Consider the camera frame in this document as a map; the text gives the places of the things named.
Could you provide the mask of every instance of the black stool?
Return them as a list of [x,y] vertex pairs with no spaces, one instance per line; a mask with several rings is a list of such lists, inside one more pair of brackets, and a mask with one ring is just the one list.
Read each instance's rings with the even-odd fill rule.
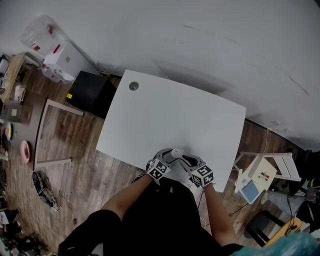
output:
[[270,212],[264,210],[259,212],[249,221],[245,227],[244,236],[246,238],[253,238],[261,247],[263,247],[270,240],[269,237],[263,233],[263,230],[269,225],[270,221],[273,221],[280,227],[285,224]]

